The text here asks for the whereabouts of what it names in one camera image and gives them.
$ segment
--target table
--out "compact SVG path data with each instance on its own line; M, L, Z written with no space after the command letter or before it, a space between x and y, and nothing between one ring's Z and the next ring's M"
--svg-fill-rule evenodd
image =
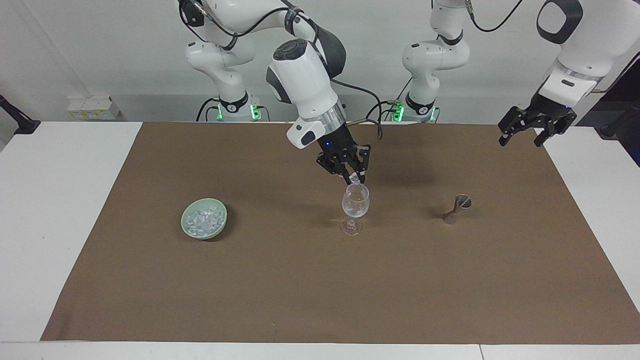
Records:
M639 346L480 347L445 345L287 345L33 343L87 239L140 123L46 122L0 153L0 354L3 358L240 357L609 359L640 358ZM624 149L592 129L573 128L545 146L636 307L640 304L640 169ZM38 221L31 219L38 216Z

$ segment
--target light green bowl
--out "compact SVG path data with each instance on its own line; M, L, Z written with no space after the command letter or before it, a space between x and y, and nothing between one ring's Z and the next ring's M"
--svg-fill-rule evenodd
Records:
M224 213L224 219L222 220L222 226L213 234L211 235L205 235L201 238L197 238L196 236L191 236L189 235L189 233L187 233L187 217L189 217L189 215L193 214L196 211L205 211L205 210L209 210L211 209L211 206L217 206L220 209L222 209L222 212ZM184 212L182 213L182 231L184 231L185 234L189 235L190 237L194 238L194 239L198 239L198 240L209 240L209 239L213 239L215 238L217 235L219 235L222 230L224 230L226 224L227 224L227 207L220 201L220 200L216 200L216 199L200 199L196 202L194 202L193 204L189 205L189 207L184 210Z

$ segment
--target brown mat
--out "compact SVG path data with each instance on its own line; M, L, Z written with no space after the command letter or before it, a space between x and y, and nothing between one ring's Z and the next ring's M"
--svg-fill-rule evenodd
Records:
M533 132L388 126L364 231L287 126L144 124L43 340L640 343L640 315ZM474 207L439 219L466 193ZM180 215L215 197L216 242Z

